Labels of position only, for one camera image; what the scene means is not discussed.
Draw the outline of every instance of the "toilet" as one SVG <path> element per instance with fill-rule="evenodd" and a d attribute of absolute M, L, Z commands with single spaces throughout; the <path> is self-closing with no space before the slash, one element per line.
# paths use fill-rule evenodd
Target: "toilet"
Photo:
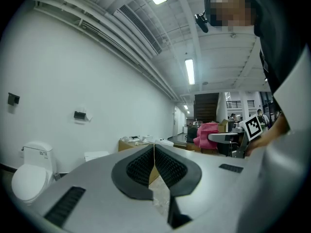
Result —
<path fill-rule="evenodd" d="M 56 161 L 52 147 L 44 142 L 29 142 L 23 149 L 24 164 L 13 175 L 12 190 L 30 205 L 54 181 Z"/>

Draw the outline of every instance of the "toilet tank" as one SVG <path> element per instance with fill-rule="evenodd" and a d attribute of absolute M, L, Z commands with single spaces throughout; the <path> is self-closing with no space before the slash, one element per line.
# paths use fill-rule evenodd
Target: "toilet tank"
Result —
<path fill-rule="evenodd" d="M 40 166 L 56 172 L 56 160 L 52 147 L 44 142 L 34 141 L 24 145 L 24 164 Z"/>

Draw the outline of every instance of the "toilet seat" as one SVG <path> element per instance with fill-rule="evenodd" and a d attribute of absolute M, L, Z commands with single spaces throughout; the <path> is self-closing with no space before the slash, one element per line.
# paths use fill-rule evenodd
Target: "toilet seat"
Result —
<path fill-rule="evenodd" d="M 46 169 L 24 164 L 12 178 L 12 190 L 18 199 L 27 202 L 34 200 L 43 191 L 47 181 Z"/>

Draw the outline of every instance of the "black vent grille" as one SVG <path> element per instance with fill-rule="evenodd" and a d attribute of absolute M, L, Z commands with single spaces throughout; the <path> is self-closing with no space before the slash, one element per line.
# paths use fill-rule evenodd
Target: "black vent grille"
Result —
<path fill-rule="evenodd" d="M 157 148 L 155 165 L 168 188 L 178 183 L 188 171 L 184 164 Z"/>
<path fill-rule="evenodd" d="M 126 6 L 123 5 L 120 10 L 132 21 L 132 23 L 141 31 L 141 33 L 146 37 L 149 43 L 153 46 L 154 50 L 160 54 L 162 49 L 156 39 L 152 36 L 150 31 L 146 26 L 141 23 L 140 19 Z"/>
<path fill-rule="evenodd" d="M 81 187 L 70 188 L 69 191 L 56 203 L 56 205 L 50 209 L 44 218 L 61 228 L 85 191 L 86 190 Z"/>
<path fill-rule="evenodd" d="M 231 171 L 231 172 L 235 172 L 235 173 L 241 173 L 243 171 L 243 167 L 232 166 L 232 165 L 228 165 L 228 164 L 221 164 L 219 167 L 222 169 Z"/>
<path fill-rule="evenodd" d="M 148 187 L 150 173 L 154 165 L 154 149 L 151 148 L 143 155 L 130 162 L 126 167 L 126 173 L 133 181 Z"/>

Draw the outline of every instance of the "pink cloth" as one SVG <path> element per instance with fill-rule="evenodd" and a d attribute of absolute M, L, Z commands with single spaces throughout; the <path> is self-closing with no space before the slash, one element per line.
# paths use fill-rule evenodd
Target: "pink cloth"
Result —
<path fill-rule="evenodd" d="M 217 149 L 217 142 L 210 141 L 208 135 L 218 132 L 218 123 L 204 123 L 199 127 L 197 132 L 198 137 L 193 139 L 193 142 L 195 145 L 203 149 Z"/>

